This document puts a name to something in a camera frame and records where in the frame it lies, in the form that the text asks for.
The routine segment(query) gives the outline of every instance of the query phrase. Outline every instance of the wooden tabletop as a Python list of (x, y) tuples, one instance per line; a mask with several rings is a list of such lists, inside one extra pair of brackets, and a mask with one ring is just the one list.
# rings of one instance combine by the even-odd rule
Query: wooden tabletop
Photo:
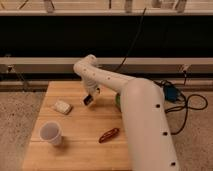
[[(122, 116), (115, 105), (115, 92), (101, 87), (101, 94), (89, 107), (80, 81), (50, 82), (23, 163), (24, 171), (130, 171), (131, 165)], [(54, 111), (57, 99), (74, 106), (69, 115)], [(39, 138), (47, 121), (57, 121), (63, 142), (53, 147)], [(99, 144), (106, 131), (119, 128), (119, 135)]]

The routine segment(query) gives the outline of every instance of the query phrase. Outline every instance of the white cup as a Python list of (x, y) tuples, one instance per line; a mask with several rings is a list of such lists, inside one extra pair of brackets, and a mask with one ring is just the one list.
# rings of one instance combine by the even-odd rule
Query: white cup
[(54, 146), (60, 145), (62, 136), (59, 124), (54, 121), (46, 122), (40, 129), (40, 137)]

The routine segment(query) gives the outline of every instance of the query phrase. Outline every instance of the black backdrop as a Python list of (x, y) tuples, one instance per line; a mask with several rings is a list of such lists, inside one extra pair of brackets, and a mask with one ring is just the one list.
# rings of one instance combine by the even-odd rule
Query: black backdrop
[[(1, 16), (0, 56), (123, 57), (140, 16)], [(130, 56), (213, 57), (213, 17), (145, 16)]]

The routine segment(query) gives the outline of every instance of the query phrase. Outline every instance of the terrazzo floor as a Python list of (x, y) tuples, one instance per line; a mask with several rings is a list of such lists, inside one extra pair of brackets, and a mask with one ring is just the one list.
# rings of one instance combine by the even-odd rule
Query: terrazzo floor
[[(181, 171), (213, 171), (213, 92), (198, 93), (207, 97), (208, 108), (190, 110), (184, 131), (173, 136)], [(43, 97), (41, 92), (0, 93), (0, 171), (21, 170)], [(193, 106), (202, 105), (198, 98), (192, 101)], [(178, 112), (168, 116), (171, 130), (179, 127), (183, 114)]]
[(0, 93), (0, 171), (19, 171), (43, 92)]

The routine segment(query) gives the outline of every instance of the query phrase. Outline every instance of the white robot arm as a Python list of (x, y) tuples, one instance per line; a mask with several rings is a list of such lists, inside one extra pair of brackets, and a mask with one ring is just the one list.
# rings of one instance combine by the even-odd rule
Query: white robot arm
[(121, 111), (133, 171), (179, 171), (164, 112), (162, 89), (150, 80), (104, 71), (88, 55), (74, 65), (89, 94), (102, 84), (121, 95)]

